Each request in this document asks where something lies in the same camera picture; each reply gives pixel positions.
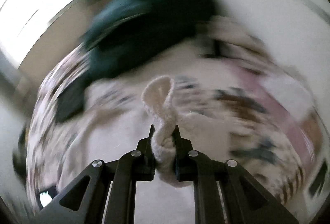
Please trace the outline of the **pink striped cloth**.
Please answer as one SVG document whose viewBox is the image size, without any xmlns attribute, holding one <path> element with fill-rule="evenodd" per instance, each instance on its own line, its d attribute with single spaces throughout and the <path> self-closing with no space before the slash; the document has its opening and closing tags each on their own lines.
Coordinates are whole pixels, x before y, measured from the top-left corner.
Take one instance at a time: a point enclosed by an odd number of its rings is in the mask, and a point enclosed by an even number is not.
<svg viewBox="0 0 330 224">
<path fill-rule="evenodd" d="M 322 133 L 316 112 L 314 111 L 302 122 L 298 122 L 260 84 L 260 80 L 264 77 L 281 73 L 257 75 L 239 67 L 236 61 L 228 61 L 227 64 L 237 77 L 238 85 L 266 109 L 280 130 L 288 137 L 301 162 L 305 166 L 315 162 L 322 144 Z"/>
</svg>

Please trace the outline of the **white folded cloth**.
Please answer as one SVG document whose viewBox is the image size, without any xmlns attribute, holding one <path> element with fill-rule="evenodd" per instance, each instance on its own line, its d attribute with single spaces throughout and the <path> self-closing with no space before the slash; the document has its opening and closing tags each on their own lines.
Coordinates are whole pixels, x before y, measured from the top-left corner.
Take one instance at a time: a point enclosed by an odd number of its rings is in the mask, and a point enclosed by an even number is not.
<svg viewBox="0 0 330 224">
<path fill-rule="evenodd" d="M 260 84 L 296 121 L 302 122 L 314 113 L 314 99 L 311 93 L 300 81 L 287 73 L 264 77 Z"/>
</svg>

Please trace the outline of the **floral fleece blanket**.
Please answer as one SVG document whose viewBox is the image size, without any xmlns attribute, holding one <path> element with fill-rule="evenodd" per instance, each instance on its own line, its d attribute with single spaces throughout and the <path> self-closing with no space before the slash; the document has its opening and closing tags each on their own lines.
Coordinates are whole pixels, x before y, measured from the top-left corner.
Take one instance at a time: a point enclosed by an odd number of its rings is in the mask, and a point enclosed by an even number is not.
<svg viewBox="0 0 330 224">
<path fill-rule="evenodd" d="M 324 138 L 313 100 L 300 81 L 270 60 L 262 46 L 226 44 L 222 58 L 202 56 L 193 41 L 180 43 L 142 67 L 87 87 L 83 111 L 57 123 L 59 96 L 87 71 L 79 47 L 42 82 L 27 141 L 26 189 L 64 189 L 89 163 L 112 161 L 132 150 L 151 126 L 158 164 L 156 189 L 186 200 L 170 170 L 182 137 L 212 159 L 236 159 L 281 203 L 304 189 Z"/>
</svg>

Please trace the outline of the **white knit sweater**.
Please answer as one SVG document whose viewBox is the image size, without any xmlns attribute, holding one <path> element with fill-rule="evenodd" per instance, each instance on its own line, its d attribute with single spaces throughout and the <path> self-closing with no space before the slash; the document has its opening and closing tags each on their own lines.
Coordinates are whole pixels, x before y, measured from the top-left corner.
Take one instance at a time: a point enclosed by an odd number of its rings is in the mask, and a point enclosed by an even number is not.
<svg viewBox="0 0 330 224">
<path fill-rule="evenodd" d="M 151 149 L 157 162 L 158 177 L 175 188 L 184 188 L 190 183 L 178 181 L 173 171 L 177 150 L 172 133 L 178 126 L 183 138 L 192 142 L 196 139 L 196 134 L 192 118 L 188 114 L 180 113 L 172 103 L 175 86 L 171 77 L 157 77 L 144 89 L 141 100 L 155 128 Z"/>
</svg>

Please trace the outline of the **dark teal garment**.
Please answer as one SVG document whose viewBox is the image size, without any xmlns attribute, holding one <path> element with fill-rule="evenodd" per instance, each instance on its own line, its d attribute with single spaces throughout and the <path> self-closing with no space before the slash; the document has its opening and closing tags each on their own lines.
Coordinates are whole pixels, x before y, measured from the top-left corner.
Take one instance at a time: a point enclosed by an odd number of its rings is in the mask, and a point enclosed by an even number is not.
<svg viewBox="0 0 330 224">
<path fill-rule="evenodd" d="M 112 0 L 83 35 L 87 69 L 58 96 L 55 121 L 84 110 L 93 82 L 136 69 L 166 49 L 195 37 L 216 14 L 213 0 Z"/>
</svg>

